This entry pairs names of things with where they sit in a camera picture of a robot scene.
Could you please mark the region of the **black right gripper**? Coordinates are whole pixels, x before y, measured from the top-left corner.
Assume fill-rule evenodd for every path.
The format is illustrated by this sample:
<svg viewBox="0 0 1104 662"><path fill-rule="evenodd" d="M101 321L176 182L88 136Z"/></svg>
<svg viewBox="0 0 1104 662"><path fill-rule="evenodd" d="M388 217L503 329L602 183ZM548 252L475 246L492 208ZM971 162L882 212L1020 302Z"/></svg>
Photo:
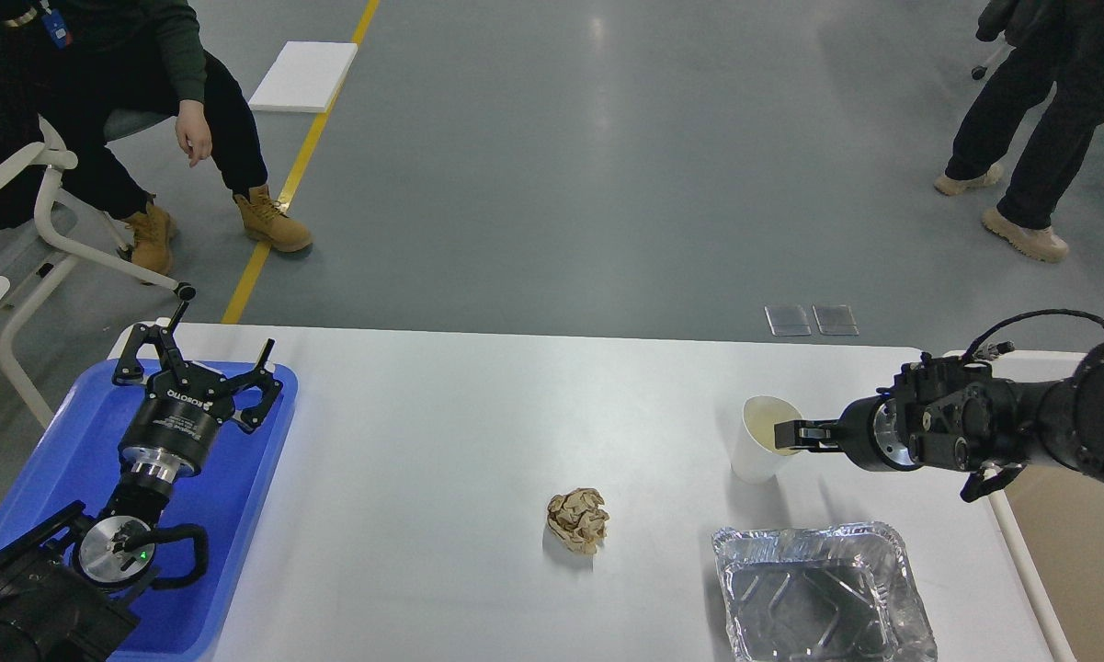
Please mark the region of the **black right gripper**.
<svg viewBox="0 0 1104 662"><path fill-rule="evenodd" d="M802 452L843 452L871 471L977 474L1048 465L1039 412L1048 389L1047 382L996 377L985 363L923 355L837 420L783 420L773 439Z"/></svg>

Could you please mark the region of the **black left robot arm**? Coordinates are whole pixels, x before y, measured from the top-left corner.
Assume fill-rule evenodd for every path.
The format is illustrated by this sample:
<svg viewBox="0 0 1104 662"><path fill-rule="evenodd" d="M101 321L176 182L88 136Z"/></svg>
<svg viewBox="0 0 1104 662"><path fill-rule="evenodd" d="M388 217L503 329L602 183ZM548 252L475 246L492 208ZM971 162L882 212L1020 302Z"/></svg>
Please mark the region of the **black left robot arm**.
<svg viewBox="0 0 1104 662"><path fill-rule="evenodd" d="M216 636L296 394L199 363L180 314L82 376L0 508L0 661L191 661Z"/></svg>

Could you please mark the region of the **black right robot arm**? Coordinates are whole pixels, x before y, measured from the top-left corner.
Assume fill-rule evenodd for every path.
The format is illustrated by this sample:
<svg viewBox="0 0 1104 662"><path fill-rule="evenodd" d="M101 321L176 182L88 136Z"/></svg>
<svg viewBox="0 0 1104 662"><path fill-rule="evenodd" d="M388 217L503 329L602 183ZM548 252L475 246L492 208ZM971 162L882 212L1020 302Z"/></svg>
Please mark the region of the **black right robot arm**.
<svg viewBox="0 0 1104 662"><path fill-rule="evenodd" d="M891 385L835 419L779 421L775 448L842 453L867 471L956 471L967 477L960 489L967 503L1005 490L1032 465L1104 485L1104 342L1064 380L997 377L994 361L1013 344L992 337L1027 319L1013 314L990 325L960 355L921 353ZM1089 320L1104 331L1098 314Z"/></svg>

